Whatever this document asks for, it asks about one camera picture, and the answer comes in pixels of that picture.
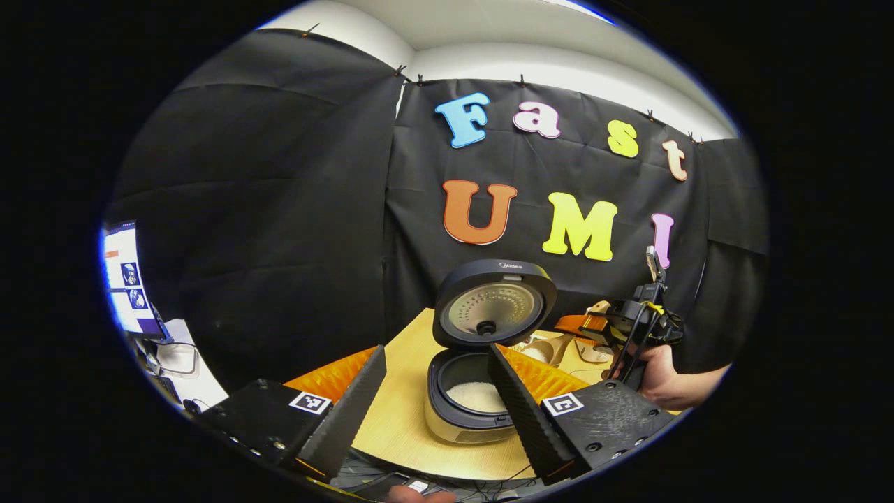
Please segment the computer monitor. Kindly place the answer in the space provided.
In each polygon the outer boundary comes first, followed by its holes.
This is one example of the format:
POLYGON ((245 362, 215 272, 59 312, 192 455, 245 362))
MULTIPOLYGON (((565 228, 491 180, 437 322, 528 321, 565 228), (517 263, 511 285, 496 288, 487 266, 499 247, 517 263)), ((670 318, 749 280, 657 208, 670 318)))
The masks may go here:
POLYGON ((102 260, 105 292, 119 328, 144 340, 166 340, 166 329, 148 299, 140 270, 134 220, 105 229, 102 260))

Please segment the black backdrop cloth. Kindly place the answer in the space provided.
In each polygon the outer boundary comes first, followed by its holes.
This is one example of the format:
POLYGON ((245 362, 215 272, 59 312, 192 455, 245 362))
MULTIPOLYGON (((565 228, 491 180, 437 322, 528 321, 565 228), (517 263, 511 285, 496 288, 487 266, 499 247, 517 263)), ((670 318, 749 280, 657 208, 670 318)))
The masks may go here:
POLYGON ((122 164, 108 222, 136 223, 150 302, 184 319, 227 391, 385 344, 453 268, 532 262, 543 322, 629 298, 668 232, 677 369, 751 334, 769 205, 747 141, 693 143, 641 112, 520 80, 407 82, 351 45, 253 31, 163 100, 122 164))

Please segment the white desk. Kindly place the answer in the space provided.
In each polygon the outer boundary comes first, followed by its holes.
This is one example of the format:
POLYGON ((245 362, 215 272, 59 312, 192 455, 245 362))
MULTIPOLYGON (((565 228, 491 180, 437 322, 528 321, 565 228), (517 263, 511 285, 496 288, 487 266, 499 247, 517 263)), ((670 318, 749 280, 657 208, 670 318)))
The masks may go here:
POLYGON ((169 340, 160 344, 156 351, 159 372, 172 382, 179 407, 183 409, 183 402, 188 400, 204 411, 229 397, 205 364, 186 321, 172 319, 163 325, 169 340))

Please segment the white rice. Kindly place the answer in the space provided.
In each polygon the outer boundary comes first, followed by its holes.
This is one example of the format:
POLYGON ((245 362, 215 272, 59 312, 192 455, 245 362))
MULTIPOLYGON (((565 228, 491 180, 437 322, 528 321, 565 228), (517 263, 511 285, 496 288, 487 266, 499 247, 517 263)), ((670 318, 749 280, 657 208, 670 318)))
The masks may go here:
POLYGON ((476 413, 502 414, 506 411, 498 390, 488 382, 465 382, 449 388, 446 392, 447 397, 453 402, 476 413))

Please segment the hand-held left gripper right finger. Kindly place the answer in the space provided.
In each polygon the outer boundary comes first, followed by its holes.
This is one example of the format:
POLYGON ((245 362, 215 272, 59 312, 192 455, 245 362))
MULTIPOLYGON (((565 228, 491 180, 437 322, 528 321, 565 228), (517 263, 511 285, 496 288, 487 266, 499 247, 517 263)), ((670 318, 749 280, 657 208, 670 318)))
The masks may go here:
POLYGON ((488 374, 534 474, 545 485, 613 467, 676 423, 676 415, 617 380, 536 401, 512 367, 511 354, 492 344, 488 374))

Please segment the dark grey rice cooker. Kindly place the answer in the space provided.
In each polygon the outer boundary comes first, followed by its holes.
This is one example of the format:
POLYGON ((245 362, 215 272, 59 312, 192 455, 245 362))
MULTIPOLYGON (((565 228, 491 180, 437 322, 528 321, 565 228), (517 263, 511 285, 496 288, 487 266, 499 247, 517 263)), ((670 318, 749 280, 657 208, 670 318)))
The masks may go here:
POLYGON ((552 278, 530 262, 477 260, 447 274, 433 315, 433 338, 441 351, 429 363, 425 389, 425 421, 435 437, 454 444, 488 444, 514 434, 507 410, 476 413, 453 402, 446 391, 470 381, 494 385, 488 374, 489 347, 510 347, 532 335, 556 298, 552 278))

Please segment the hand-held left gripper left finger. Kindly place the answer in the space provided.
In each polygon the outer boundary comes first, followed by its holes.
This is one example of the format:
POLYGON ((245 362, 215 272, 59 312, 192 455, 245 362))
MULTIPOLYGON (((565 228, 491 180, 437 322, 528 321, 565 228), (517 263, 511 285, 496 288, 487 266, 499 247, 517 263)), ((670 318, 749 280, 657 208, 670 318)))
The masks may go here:
POLYGON ((275 469, 320 483, 339 474, 387 372, 374 346, 280 384, 256 379, 198 424, 275 469))

